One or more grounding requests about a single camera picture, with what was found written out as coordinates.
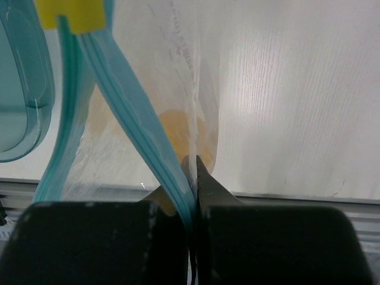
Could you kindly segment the clear zip top bag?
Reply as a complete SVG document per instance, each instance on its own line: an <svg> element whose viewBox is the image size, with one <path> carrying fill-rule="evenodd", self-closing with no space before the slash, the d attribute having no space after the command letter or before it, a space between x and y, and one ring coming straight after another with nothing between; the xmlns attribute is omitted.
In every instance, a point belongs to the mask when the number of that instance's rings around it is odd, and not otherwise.
<svg viewBox="0 0 380 285"><path fill-rule="evenodd" d="M193 225L197 146L179 161L159 114L182 109L194 131L201 118L219 136L219 2L36 1L35 6L41 27L58 34L63 87L58 137L37 199L94 196L82 174L90 100L99 91L158 187L185 225Z"/></svg>

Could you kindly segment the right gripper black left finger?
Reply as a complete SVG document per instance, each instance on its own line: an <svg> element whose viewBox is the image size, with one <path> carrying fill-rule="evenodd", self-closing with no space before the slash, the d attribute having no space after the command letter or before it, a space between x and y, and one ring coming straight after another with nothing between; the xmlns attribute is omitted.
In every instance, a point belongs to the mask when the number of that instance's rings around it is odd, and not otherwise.
<svg viewBox="0 0 380 285"><path fill-rule="evenodd" d="M138 202L36 202L1 254L2 284L187 281L185 229L161 187Z"/></svg>

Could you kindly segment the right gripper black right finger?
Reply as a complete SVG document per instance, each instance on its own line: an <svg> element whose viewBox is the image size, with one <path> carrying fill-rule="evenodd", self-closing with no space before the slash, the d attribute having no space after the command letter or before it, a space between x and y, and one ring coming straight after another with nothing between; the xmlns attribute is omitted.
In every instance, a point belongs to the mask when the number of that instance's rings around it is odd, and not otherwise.
<svg viewBox="0 0 380 285"><path fill-rule="evenodd" d="M332 207L246 205L197 159L199 284L372 284L352 223Z"/></svg>

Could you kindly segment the yellow toy orange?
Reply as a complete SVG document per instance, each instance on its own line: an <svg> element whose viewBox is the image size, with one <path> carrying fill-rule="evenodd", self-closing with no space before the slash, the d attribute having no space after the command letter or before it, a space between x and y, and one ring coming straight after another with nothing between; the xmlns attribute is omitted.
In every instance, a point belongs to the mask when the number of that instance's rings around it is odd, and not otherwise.
<svg viewBox="0 0 380 285"><path fill-rule="evenodd" d="M210 133L201 118L197 118L194 131L188 122L188 113L182 109L163 109L159 119L179 161L196 144L197 154L208 170L213 170L216 132ZM101 186L146 191L159 186L99 91L95 91L90 100L85 138L89 140L88 162L84 164L82 181L91 185L91 195Z"/></svg>

